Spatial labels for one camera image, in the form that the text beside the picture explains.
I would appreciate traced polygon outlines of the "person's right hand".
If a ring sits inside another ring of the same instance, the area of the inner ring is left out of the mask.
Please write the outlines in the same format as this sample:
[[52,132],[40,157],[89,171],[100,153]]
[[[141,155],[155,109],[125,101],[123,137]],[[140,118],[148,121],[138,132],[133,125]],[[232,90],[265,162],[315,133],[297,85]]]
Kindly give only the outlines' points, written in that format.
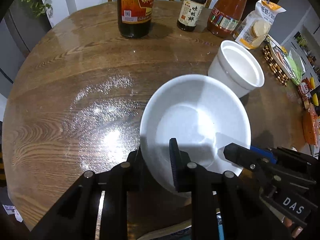
[[283,224],[289,229],[291,232],[291,237],[295,239],[303,230],[301,226],[295,224],[291,219],[284,217]]

